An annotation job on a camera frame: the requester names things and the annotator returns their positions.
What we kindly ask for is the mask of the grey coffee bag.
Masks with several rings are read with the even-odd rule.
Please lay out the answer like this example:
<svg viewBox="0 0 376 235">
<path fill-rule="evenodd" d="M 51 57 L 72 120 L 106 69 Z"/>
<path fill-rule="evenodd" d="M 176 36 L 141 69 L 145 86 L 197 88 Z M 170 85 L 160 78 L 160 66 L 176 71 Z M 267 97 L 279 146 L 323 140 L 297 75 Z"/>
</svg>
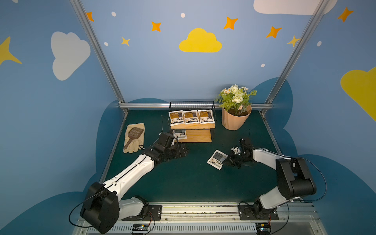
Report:
<svg viewBox="0 0 376 235">
<path fill-rule="evenodd" d="M 227 154 L 219 150 L 216 150 L 214 154 L 210 157 L 210 159 L 207 161 L 207 163 L 213 166 L 214 168 L 221 170 L 223 163 L 227 158 L 228 158 Z"/>
<path fill-rule="evenodd" d="M 173 135 L 178 140 L 186 140 L 187 139 L 186 129 L 173 129 Z"/>
</svg>

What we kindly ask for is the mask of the yellow coffee bag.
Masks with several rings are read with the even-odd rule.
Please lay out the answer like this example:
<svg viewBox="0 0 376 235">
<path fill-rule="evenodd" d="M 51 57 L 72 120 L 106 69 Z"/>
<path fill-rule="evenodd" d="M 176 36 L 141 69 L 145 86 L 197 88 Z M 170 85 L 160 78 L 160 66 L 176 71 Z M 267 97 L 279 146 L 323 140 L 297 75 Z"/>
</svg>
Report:
<svg viewBox="0 0 376 235">
<path fill-rule="evenodd" d="M 197 110 L 184 111 L 183 116 L 185 124 L 200 123 Z"/>
<path fill-rule="evenodd" d="M 212 110 L 198 110 L 200 124 L 215 123 Z"/>
<path fill-rule="evenodd" d="M 185 124 L 182 110 L 169 112 L 169 118 L 170 126 Z"/>
</svg>

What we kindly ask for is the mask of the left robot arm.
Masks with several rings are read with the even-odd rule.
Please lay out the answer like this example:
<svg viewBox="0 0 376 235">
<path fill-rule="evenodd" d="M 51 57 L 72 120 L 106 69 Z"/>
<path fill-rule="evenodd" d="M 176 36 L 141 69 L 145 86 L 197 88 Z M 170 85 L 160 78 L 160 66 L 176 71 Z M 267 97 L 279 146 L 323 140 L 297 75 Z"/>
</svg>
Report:
<svg viewBox="0 0 376 235">
<path fill-rule="evenodd" d="M 101 234 L 107 233 L 120 218 L 146 217 L 148 202 L 132 197 L 121 202 L 127 191 L 157 165 L 188 155 L 186 144 L 163 132 L 158 140 L 145 148 L 126 169 L 104 183 L 94 182 L 81 203 L 80 216 Z"/>
</svg>

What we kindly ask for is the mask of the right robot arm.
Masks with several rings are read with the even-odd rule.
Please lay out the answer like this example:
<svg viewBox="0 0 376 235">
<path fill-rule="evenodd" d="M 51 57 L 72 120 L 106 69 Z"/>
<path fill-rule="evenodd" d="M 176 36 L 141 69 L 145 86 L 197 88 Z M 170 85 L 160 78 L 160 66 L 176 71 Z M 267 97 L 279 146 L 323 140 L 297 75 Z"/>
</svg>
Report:
<svg viewBox="0 0 376 235">
<path fill-rule="evenodd" d="M 249 138 L 240 139 L 240 146 L 233 147 L 224 163 L 241 168 L 245 163 L 261 163 L 276 171 L 277 186 L 259 196 L 251 209 L 256 219 L 270 218 L 280 206 L 317 192 L 306 160 L 286 157 L 265 148 L 255 149 Z"/>
</svg>

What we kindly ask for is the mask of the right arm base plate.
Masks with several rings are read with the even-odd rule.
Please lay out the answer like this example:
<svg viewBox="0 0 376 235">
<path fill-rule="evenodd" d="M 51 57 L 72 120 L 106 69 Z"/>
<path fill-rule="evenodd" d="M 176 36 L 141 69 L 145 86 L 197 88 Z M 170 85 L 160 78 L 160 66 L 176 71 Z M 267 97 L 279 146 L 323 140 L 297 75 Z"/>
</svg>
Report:
<svg viewBox="0 0 376 235">
<path fill-rule="evenodd" d="M 238 211 L 240 220 L 279 220 L 276 209 L 267 210 L 258 205 L 240 204 Z"/>
</svg>

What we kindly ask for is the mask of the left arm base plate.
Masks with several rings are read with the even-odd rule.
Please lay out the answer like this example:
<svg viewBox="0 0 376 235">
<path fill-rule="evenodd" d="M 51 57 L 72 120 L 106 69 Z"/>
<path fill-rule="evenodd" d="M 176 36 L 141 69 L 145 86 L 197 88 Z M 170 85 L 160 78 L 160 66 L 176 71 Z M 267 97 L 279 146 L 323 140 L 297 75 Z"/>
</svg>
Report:
<svg viewBox="0 0 376 235">
<path fill-rule="evenodd" d="M 121 218 L 122 221 L 137 221 L 137 220 L 146 220 L 147 218 L 150 219 L 150 216 L 154 218 L 156 221 L 161 220 L 162 216 L 162 205 L 147 205 L 144 206 L 141 212 L 135 216 L 129 216 Z"/>
</svg>

